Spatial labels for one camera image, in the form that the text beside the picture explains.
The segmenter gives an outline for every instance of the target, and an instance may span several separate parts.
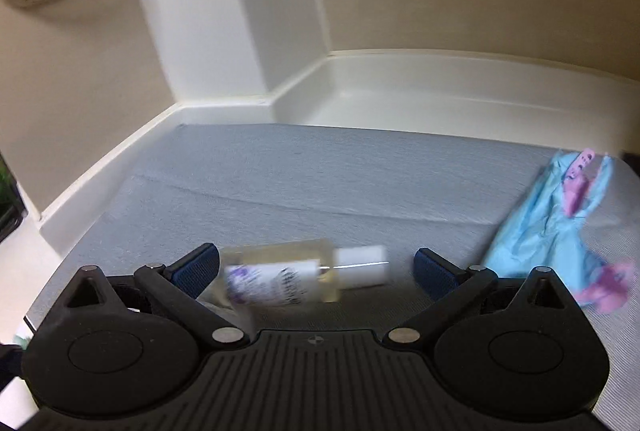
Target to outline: white wall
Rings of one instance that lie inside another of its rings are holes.
[[[141,0],[179,101],[265,93],[241,0]]]
[[[315,0],[141,0],[178,101],[264,95],[326,54]]]

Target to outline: blue gripper pad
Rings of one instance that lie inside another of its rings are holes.
[[[173,285],[196,299],[220,270],[220,254],[213,243],[203,243],[162,273]]]
[[[431,249],[419,249],[414,257],[414,280],[433,301],[446,296],[469,277]]]

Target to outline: metal screw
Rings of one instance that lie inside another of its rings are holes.
[[[389,339],[391,339],[395,343],[400,343],[402,345],[415,343],[418,339],[420,339],[420,332],[414,330],[413,328],[394,328],[389,332]]]
[[[211,337],[219,343],[235,343],[244,337],[244,332],[233,326],[225,326],[215,330]]]

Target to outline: white baseboard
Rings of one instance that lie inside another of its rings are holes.
[[[140,153],[180,124],[181,109],[174,104],[129,135],[44,209],[36,224],[61,257],[105,211]]]
[[[179,124],[270,122],[639,151],[640,84],[589,69],[504,56],[335,52],[265,96],[174,104],[44,209],[36,220],[40,233],[66,256],[104,212],[140,153]]]

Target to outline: gray mat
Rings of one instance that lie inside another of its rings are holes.
[[[171,263],[202,243],[219,247],[328,237],[336,246],[384,244],[388,286],[339,303],[270,309],[258,325],[386,332],[430,300],[415,286],[415,251],[479,263],[498,225],[555,150],[436,135],[308,126],[181,126],[140,160],[110,208],[60,265],[31,307],[38,325],[81,265],[106,274]],[[640,181],[616,161],[585,241],[611,261],[637,259]],[[611,358],[596,414],[640,429],[638,294],[619,312],[588,316]]]

